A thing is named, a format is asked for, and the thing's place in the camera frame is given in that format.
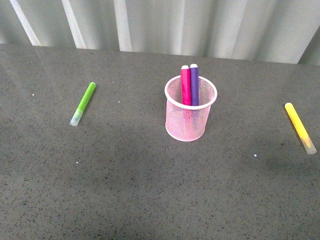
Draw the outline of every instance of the mesh cup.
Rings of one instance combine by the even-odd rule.
[[[217,89],[208,79],[199,76],[199,106],[182,104],[181,76],[167,82],[165,128],[174,139],[190,142],[200,138],[206,128],[211,105],[217,99]]]

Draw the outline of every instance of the green marker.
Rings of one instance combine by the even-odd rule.
[[[94,90],[96,89],[96,84],[94,82],[91,82],[88,86],[88,89],[85,91],[85,94],[78,106],[78,108],[75,110],[75,113],[70,121],[71,126],[78,126],[78,123],[82,117],[82,114],[84,114],[84,111],[86,109],[86,106],[94,93]]]

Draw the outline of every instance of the pen holder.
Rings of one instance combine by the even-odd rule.
[[[165,128],[171,137],[190,142],[205,132],[211,105],[217,99],[217,89],[208,79],[199,76],[199,106],[182,104],[181,76],[167,82]]]

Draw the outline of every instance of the curtain fold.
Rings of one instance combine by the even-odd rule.
[[[319,0],[0,0],[0,43],[320,66]]]

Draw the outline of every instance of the yellow marker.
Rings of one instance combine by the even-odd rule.
[[[294,127],[295,127],[295,130],[296,132],[298,133],[302,143],[303,143],[303,146],[306,150],[306,152],[308,154],[315,154],[317,152],[314,144],[312,143],[304,125],[302,124],[294,106],[292,105],[292,103],[288,102],[284,105],[285,107],[285,110],[287,111]]]

